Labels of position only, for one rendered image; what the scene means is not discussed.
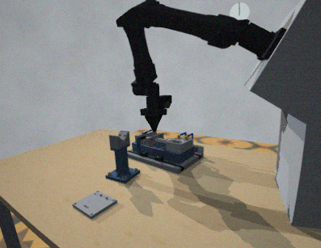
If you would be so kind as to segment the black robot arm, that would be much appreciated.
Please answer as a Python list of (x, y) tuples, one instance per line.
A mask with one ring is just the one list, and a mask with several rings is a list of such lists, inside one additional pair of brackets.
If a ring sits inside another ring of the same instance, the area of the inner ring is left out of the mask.
[(187, 33), (217, 48), (229, 48), (239, 42), (239, 46), (256, 54), (258, 60), (268, 60), (287, 29), (282, 27), (276, 33), (269, 32), (249, 22), (248, 19), (237, 20), (227, 15), (183, 11), (159, 4), (156, 0), (145, 0), (129, 9), (116, 20), (116, 25), (124, 28), (133, 54), (133, 72), (137, 80), (131, 83), (133, 93), (162, 97), (158, 98), (158, 109), (169, 108), (172, 103), (171, 95), (159, 95), (159, 84), (153, 82), (158, 76), (150, 58), (144, 27), (164, 27)]

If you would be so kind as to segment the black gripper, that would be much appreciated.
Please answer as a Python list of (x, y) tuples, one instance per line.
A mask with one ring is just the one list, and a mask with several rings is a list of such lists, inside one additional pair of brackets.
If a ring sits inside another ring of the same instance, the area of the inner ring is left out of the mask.
[(145, 116), (153, 132), (156, 132), (162, 116), (167, 114), (166, 108), (158, 109), (158, 98), (159, 96), (149, 98), (147, 96), (146, 108), (140, 109), (141, 116)]

